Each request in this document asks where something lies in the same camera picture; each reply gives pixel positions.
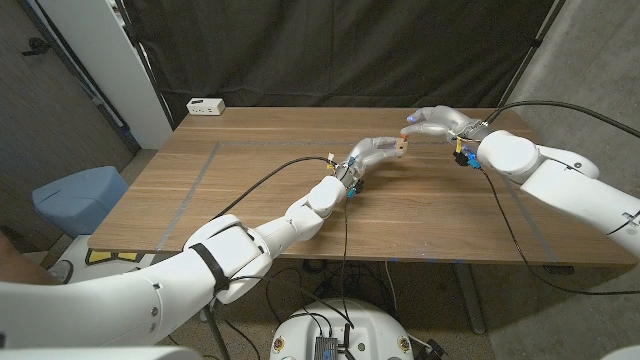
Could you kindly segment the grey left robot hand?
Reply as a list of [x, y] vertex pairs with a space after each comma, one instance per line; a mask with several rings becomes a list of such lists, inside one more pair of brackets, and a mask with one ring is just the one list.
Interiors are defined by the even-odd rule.
[[408, 140], [404, 137], [364, 138], [338, 165], [336, 177], [346, 188], [351, 188], [364, 176], [369, 167], [402, 157], [407, 147]]

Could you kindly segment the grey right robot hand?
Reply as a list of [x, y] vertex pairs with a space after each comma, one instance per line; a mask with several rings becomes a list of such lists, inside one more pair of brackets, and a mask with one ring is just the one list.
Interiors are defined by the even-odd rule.
[[443, 105], [420, 108], [407, 117], [407, 122], [409, 125], [400, 131], [403, 136], [424, 134], [448, 141], [457, 137], [482, 141], [492, 132], [482, 120]]

